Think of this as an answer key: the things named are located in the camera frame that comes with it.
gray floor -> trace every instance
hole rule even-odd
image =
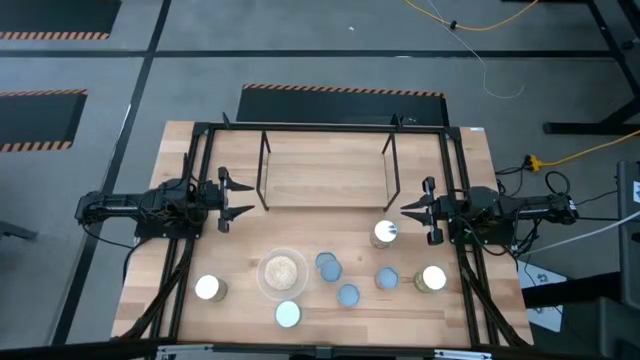
[[[417,1],[428,8],[428,2]],[[434,0],[441,13],[471,25],[491,24],[522,3],[483,0],[482,6]],[[161,0],[126,0],[110,40],[104,42],[0,41],[2,49],[146,48]],[[619,41],[631,31],[614,2],[598,2]],[[458,32],[476,49],[605,49],[588,9],[536,5],[501,29]],[[401,0],[183,0],[173,1],[162,50],[428,49],[462,46],[440,25]],[[628,53],[636,60],[640,50]],[[595,122],[631,98],[611,60],[485,60],[486,94],[475,59],[217,58],[156,59],[116,184],[117,192],[146,189],[167,120],[220,121],[235,117],[244,83],[316,84],[444,92],[452,125],[486,128],[496,169],[518,165],[525,154],[555,160],[612,137],[547,136],[546,121]],[[141,59],[0,59],[0,91],[87,88],[89,100],[74,146],[63,152],[0,155],[0,219],[40,232],[34,242],[0,243],[0,348],[49,341],[81,247],[73,219],[81,194],[100,187],[135,85]],[[637,160],[633,139],[559,167],[571,195],[585,199],[615,189],[615,164]],[[509,189],[517,177],[505,178]],[[545,194],[542,175],[525,174],[523,195]],[[580,208],[585,216],[616,216],[615,197]],[[603,226],[544,224],[537,246]],[[131,241],[133,224],[113,221],[103,237]],[[570,277],[618,268],[617,236],[605,233],[532,256],[532,263]],[[70,341],[106,340],[120,296],[124,251],[100,244],[70,334]]]

wooden tabletop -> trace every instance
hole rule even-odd
[[[193,122],[171,121],[165,128],[151,187],[180,176],[182,156],[188,151]],[[461,129],[469,179],[472,186],[496,187],[494,170],[484,130]],[[349,152],[381,151],[388,135],[359,133],[267,132],[272,154],[335,156]],[[226,166],[234,180],[254,186],[260,150],[258,131],[216,131],[210,174]],[[421,195],[426,176],[436,180],[436,195],[446,192],[440,146],[436,135],[396,134],[402,191],[389,211],[358,207],[283,207],[265,211],[255,191],[230,193],[231,206],[256,205],[231,223],[231,231],[216,230],[217,213],[212,212],[202,237],[197,240],[188,279],[178,340],[182,342],[330,344],[351,346],[467,347],[468,328],[455,249],[449,244],[428,246],[428,228],[400,215],[402,205]],[[454,178],[459,186],[455,149],[449,144]],[[323,191],[310,186],[307,201],[320,199]],[[370,232],[376,222],[389,219],[397,224],[399,236],[389,249],[371,246]],[[113,326],[113,335],[131,327],[155,296],[168,241],[154,239],[131,257]],[[309,265],[305,291],[295,299],[302,309],[300,323],[280,328],[274,320],[277,302],[264,296],[257,285],[257,265],[269,251],[288,247],[300,252]],[[337,283],[324,282],[315,270],[318,253],[333,252],[343,266]],[[532,343],[514,261],[509,256],[485,254],[487,275],[494,302],[518,334]],[[428,265],[441,267],[446,287],[423,294],[412,284],[416,271]],[[401,283],[394,290],[379,290],[373,277],[384,266],[393,267]],[[200,300],[195,283],[205,274],[228,283],[226,298],[218,303]],[[356,308],[343,308],[337,301],[338,288],[356,285],[361,293]],[[482,307],[476,299],[480,335],[487,342]],[[171,309],[173,299],[167,303]],[[161,334],[170,319],[165,310]]]

cable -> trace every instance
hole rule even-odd
[[[142,244],[146,243],[147,240],[149,240],[149,239],[140,239],[140,241],[138,241],[138,244],[136,244],[136,246],[130,248],[131,250],[129,250],[129,252],[127,253],[127,256],[124,258],[124,266],[122,268],[122,283],[123,284],[124,284],[124,281],[127,278],[127,270],[129,269],[129,259],[131,258],[131,255],[136,251],[137,248],[142,246]]]
[[[529,5],[527,5],[524,9],[518,11],[517,13],[515,13],[514,15],[510,16],[509,18],[497,23],[497,24],[493,24],[491,26],[485,26],[485,27],[473,27],[473,26],[464,26],[464,25],[458,25],[457,23],[453,25],[454,29],[455,28],[460,28],[463,30],[467,30],[467,31],[489,31],[489,30],[493,30],[495,28],[498,28],[502,25],[506,25],[508,23],[510,23],[511,21],[515,20],[518,16],[524,14],[527,10],[529,10],[531,7],[533,7],[533,5],[537,4],[539,0],[534,0],[533,2],[531,2]],[[427,10],[415,5],[414,3],[412,3],[409,0],[404,0],[404,2],[406,2],[409,6],[411,6],[412,8],[420,11],[421,13],[430,16],[431,18],[443,23],[443,24],[447,24],[451,26],[451,22],[445,20],[442,18],[442,15],[440,15],[438,13],[438,16],[435,16],[433,14],[431,14],[430,12],[428,12]]]
[[[462,218],[460,216],[456,216],[455,218],[460,220],[460,221],[462,221],[466,225],[467,229],[470,231],[471,236],[476,241],[476,243],[478,243],[478,245],[480,245],[482,250],[484,250],[484,251],[486,251],[489,254],[494,255],[494,256],[502,256],[502,255],[504,255],[504,254],[506,254],[508,252],[508,249],[504,249],[504,251],[501,252],[501,253],[496,253],[496,252],[493,252],[493,251],[487,249],[487,247],[484,246],[482,241],[480,241],[480,239],[478,238],[478,235],[476,235],[475,230],[473,230],[473,227],[471,226],[471,224],[469,224],[469,222],[467,220],[465,220],[464,218]]]
[[[623,141],[625,141],[625,140],[627,140],[629,138],[632,138],[632,137],[634,137],[634,136],[636,136],[638,134],[640,134],[640,130],[634,131],[631,134],[625,135],[625,136],[623,136],[623,137],[621,137],[621,138],[619,138],[617,140],[614,140],[614,141],[611,141],[611,142],[608,142],[608,143],[605,143],[605,144],[601,144],[601,145],[598,145],[598,146],[594,146],[594,147],[589,148],[587,150],[581,151],[581,152],[579,152],[577,154],[573,154],[571,156],[565,157],[564,159],[560,159],[558,161],[553,161],[553,162],[544,162],[544,161],[538,160],[538,158],[536,156],[531,155],[532,169],[533,169],[534,172],[537,172],[537,171],[540,171],[541,167],[557,166],[557,165],[560,165],[560,164],[564,164],[567,161],[571,161],[573,159],[579,158],[580,156],[592,153],[592,152],[594,152],[596,150],[604,149],[604,148],[606,148],[608,146],[621,143],[621,142],[623,142]]]
[[[524,165],[523,166],[512,166],[512,167],[508,167],[506,169],[502,169],[502,170],[498,170],[495,172],[496,175],[511,175],[511,174],[515,174],[520,170],[524,169]]]
[[[549,176],[550,175],[558,175],[558,176],[562,177],[562,179],[564,179],[566,187],[565,187],[565,190],[563,192],[557,192],[553,188],[553,186],[551,186],[551,183],[549,183]],[[549,171],[548,173],[546,173],[544,175],[544,183],[547,184],[547,187],[549,188],[549,190],[551,190],[551,192],[556,194],[556,195],[561,195],[561,196],[565,195],[566,196],[566,195],[569,194],[569,191],[571,191],[571,181],[569,181],[569,178],[565,174],[563,174],[563,173],[561,173],[559,171],[552,170],[552,171]]]
[[[507,188],[502,184],[502,181],[500,181],[500,179],[497,179],[498,182],[498,193],[502,196],[506,196],[508,198],[512,198],[514,196],[516,196],[520,190],[522,189],[522,180],[524,177],[524,168],[520,168],[519,169],[520,172],[520,180],[518,181],[518,188],[516,189],[516,191],[514,191],[512,194],[507,195]],[[496,173],[496,175],[500,176],[500,175],[511,175],[511,174],[515,174],[515,172],[508,172],[508,173],[503,173],[503,174],[498,174]]]
[[[96,235],[92,234],[91,231],[89,231],[89,229],[86,228],[86,226],[82,226],[82,230],[84,230],[84,232],[87,233],[87,235],[91,236],[92,238],[94,238],[96,240],[105,242],[105,243],[110,244],[110,245],[120,246],[120,247],[127,248],[127,249],[133,249],[131,246],[127,246],[127,245],[124,245],[124,244],[119,244],[117,242],[113,242],[113,241],[109,241],[109,240],[103,239],[100,236],[96,236]]]
[[[618,192],[618,190],[608,191],[608,192],[606,192],[606,193],[604,193],[604,194],[601,194],[601,195],[598,195],[598,196],[596,196],[596,197],[594,197],[594,198],[587,199],[587,200],[583,200],[583,201],[581,201],[581,202],[579,202],[579,203],[576,203],[576,206],[577,206],[577,205],[582,205],[582,204],[584,204],[584,203],[588,203],[588,202],[590,202],[590,201],[598,200],[598,199],[603,198],[603,197],[605,197],[605,196],[607,196],[607,195],[615,194],[615,193],[617,193],[617,192]]]
[[[522,85],[520,87],[520,91],[518,91],[516,94],[509,95],[509,96],[496,95],[496,94],[492,93],[491,91],[489,91],[489,89],[487,89],[487,64],[485,64],[484,60],[482,60],[480,55],[478,55],[475,51],[473,51],[473,49],[469,45],[467,45],[467,43],[465,43],[461,38],[459,38],[458,35],[454,34],[453,31],[449,30],[449,27],[447,27],[445,25],[446,22],[444,21],[444,19],[442,19],[442,15],[440,15],[440,11],[438,11],[438,8],[433,4],[433,2],[431,0],[428,0],[428,1],[429,1],[429,4],[431,4],[431,7],[433,7],[433,9],[436,11],[438,16],[440,17],[440,22],[441,22],[442,27],[445,30],[447,30],[447,32],[449,34],[451,34],[451,36],[456,38],[462,45],[464,45],[464,47],[466,47],[467,50],[471,51],[471,53],[473,55],[475,55],[478,58],[478,60],[480,60],[480,63],[482,64],[482,68],[484,69],[484,71],[482,73],[482,87],[483,87],[484,91],[487,94],[489,94],[489,95],[491,95],[491,96],[493,96],[493,97],[495,97],[497,99],[501,99],[501,100],[509,100],[509,99],[513,99],[513,98],[516,98],[516,97],[520,96],[520,94],[522,94],[522,92],[524,91],[524,85]]]
[[[537,252],[544,251],[544,250],[549,250],[549,249],[552,249],[554,247],[558,247],[560,245],[566,245],[568,243],[571,243],[571,242],[574,242],[574,241],[577,241],[577,240],[580,240],[580,239],[584,239],[584,238],[589,237],[589,236],[593,236],[593,235],[599,234],[599,233],[607,231],[609,229],[613,229],[614,227],[620,226],[620,225],[626,223],[627,221],[637,217],[638,215],[640,215],[640,211],[638,211],[638,212],[636,212],[634,214],[631,214],[631,215],[627,216],[626,218],[624,218],[624,219],[622,219],[622,220],[620,220],[618,222],[615,222],[615,223],[613,223],[611,225],[605,226],[602,229],[594,230],[594,231],[588,232],[586,234],[582,234],[582,235],[578,235],[578,236],[572,237],[571,239],[563,240],[563,241],[557,242],[555,244],[551,244],[551,245],[548,245],[548,246],[541,247],[540,249],[536,249],[536,250],[531,251],[529,254],[535,254]]]
[[[576,218],[576,220],[590,220],[590,221],[619,221],[620,219],[616,219],[616,218],[602,218],[602,217],[585,217],[585,216],[580,216],[579,218]],[[633,222],[633,223],[640,223],[640,220],[629,220],[628,222]]]

hazard stripe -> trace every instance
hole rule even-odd
[[[346,92],[358,94],[387,94],[387,95],[408,95],[408,96],[440,96],[443,93],[427,92],[419,90],[389,90],[389,89],[369,89],[369,88],[342,88],[332,86],[317,85],[277,85],[277,84],[244,84],[243,89],[265,89],[265,90],[290,90],[290,91],[321,91],[321,92]]]
[[[89,91],[87,89],[31,90],[31,91],[5,91],[5,92],[0,92],[0,96],[39,96],[39,95],[68,95],[68,94],[87,95],[88,93]]]

black base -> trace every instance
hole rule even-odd
[[[444,95],[410,90],[247,84],[237,121],[449,126]]]
[[[38,233],[18,225],[0,221],[0,238],[2,238],[2,236],[15,236],[25,240],[32,240],[35,239],[37,235]]]
[[[104,40],[120,0],[0,0],[0,39]]]
[[[557,135],[628,135],[640,130],[640,124],[544,123],[542,129],[545,134]]]
[[[620,273],[613,272],[522,290],[527,309],[592,301],[599,297],[620,300]]]
[[[86,99],[86,90],[0,93],[0,152],[70,148]]]

